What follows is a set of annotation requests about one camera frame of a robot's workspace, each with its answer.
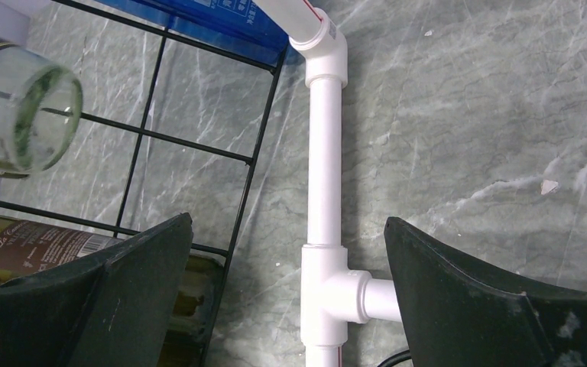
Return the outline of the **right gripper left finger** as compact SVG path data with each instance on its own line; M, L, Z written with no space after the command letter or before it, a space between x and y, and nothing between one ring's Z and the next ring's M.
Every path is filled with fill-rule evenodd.
M182 213L0 285L0 366L155 366L193 240Z

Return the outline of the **blue square glass bottle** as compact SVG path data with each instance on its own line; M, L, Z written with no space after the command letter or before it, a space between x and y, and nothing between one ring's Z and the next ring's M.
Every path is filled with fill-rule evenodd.
M277 64L289 37L249 0L102 0L196 41L269 65Z

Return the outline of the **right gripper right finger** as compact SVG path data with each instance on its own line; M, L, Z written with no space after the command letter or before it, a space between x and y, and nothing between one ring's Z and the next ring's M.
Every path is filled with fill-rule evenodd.
M587 366L587 292L482 261L388 218L388 262L415 366Z

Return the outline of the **clear glass bottle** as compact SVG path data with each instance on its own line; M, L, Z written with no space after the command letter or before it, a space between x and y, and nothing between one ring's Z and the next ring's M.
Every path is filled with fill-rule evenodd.
M71 70L0 38L0 177L53 167L82 110L83 88Z

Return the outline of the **dark labelled wine bottle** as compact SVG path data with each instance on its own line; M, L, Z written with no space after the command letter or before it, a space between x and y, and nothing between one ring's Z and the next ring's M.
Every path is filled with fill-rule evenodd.
M118 244L117 238L0 216L0 285ZM212 304L223 266L190 254L170 317L159 366L196 366L211 329Z

